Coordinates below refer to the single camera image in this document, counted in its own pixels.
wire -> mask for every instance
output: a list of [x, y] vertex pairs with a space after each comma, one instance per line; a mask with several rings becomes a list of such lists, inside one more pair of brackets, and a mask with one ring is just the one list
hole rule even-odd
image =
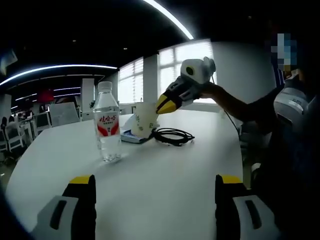
[[[175, 128], [159, 128], [157, 130], [153, 130], [152, 135], [156, 140], [160, 142], [172, 144], [177, 147], [181, 147], [183, 144], [186, 144], [188, 141], [195, 138], [190, 133]], [[181, 138], [172, 139], [163, 135], [174, 135]]]
[[[215, 80], [214, 80], [214, 78], [211, 76], [211, 78], [212, 78], [212, 82], [213, 82], [213, 84], [216, 84], [215, 83]], [[228, 116], [228, 118], [230, 119], [230, 121], [231, 121], [231, 123], [233, 124], [233, 126], [234, 126], [234, 128], [235, 128], [235, 130], [236, 130], [236, 133], [238, 134], [238, 137], [240, 138], [240, 133], [239, 133], [239, 130], [238, 130], [238, 128], [237, 128], [237, 126], [236, 126], [236, 124], [234, 123], [234, 121], [232, 121], [232, 119], [231, 119], [231, 117], [230, 117], [230, 115], [229, 115], [229, 113], [227, 113], [227, 111], [226, 110], [224, 110], [223, 109], [223, 111], [225, 112], [225, 114]]]

water bottle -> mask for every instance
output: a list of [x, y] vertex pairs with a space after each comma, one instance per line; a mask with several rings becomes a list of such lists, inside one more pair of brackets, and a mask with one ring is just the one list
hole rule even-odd
[[119, 105], [112, 95], [112, 82], [98, 84], [98, 97], [94, 104], [94, 127], [99, 150], [105, 162], [113, 163], [121, 158]]

white cup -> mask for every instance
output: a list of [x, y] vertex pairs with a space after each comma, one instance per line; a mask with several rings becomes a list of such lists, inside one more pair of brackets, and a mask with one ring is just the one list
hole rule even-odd
[[140, 138], [149, 138], [157, 121], [156, 104], [138, 102], [135, 109], [135, 119], [132, 123], [131, 133]]

black ceiling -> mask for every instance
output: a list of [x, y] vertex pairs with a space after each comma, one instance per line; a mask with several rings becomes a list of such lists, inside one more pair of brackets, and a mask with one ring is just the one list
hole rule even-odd
[[[201, 0], [157, 2], [176, 16], [195, 40], [210, 38], [262, 44], [265, 39], [265, 17], [235, 15], [229, 8], [220, 12], [215, 3]], [[0, 76], [0, 82], [25, 70], [52, 65], [95, 64], [119, 68], [139, 57], [188, 41], [170, 20], [142, 0], [21, 4], [8, 6], [1, 15], [1, 22], [6, 24], [1, 29], [5, 37], [0, 40], [0, 53], [13, 49], [18, 61], [7, 68], [7, 76]], [[44, 87], [80, 85], [79, 80], [70, 77], [22, 82], [54, 75], [109, 76], [114, 72], [85, 67], [51, 69], [17, 78], [0, 86], [0, 91], [19, 98]]]

window blind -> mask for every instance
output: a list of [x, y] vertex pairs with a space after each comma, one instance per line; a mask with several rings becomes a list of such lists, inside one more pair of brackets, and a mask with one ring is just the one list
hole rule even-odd
[[120, 68], [118, 73], [118, 100], [120, 104], [143, 101], [143, 71], [143, 58], [139, 58]]
[[[203, 59], [208, 57], [213, 59], [213, 50], [210, 40], [186, 43], [173, 46], [159, 51], [159, 83], [158, 95], [160, 96], [170, 83], [174, 82], [180, 75], [181, 64], [186, 59]], [[213, 74], [213, 79], [217, 82], [217, 75]], [[195, 103], [215, 104], [211, 98], [196, 99]]]

